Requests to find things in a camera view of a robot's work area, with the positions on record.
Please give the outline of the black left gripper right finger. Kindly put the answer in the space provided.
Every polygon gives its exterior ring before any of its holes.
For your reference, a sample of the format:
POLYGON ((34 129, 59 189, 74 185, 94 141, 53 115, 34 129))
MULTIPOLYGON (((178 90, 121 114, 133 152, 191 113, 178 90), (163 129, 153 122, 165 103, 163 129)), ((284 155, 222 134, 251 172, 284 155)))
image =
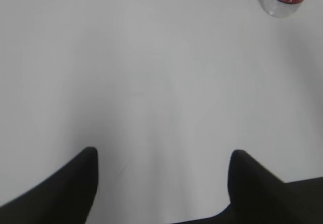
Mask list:
POLYGON ((228 194, 225 210, 194 223, 322 223, 322 178, 285 183, 243 150, 231 155, 228 194))

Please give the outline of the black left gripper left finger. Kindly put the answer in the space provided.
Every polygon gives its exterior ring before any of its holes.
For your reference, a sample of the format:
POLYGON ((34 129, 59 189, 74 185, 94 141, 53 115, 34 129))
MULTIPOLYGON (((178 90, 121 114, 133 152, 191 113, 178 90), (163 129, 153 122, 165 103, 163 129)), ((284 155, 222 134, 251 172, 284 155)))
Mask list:
POLYGON ((98 151, 84 148, 42 183, 1 206, 1 223, 86 223, 98 187, 98 151))

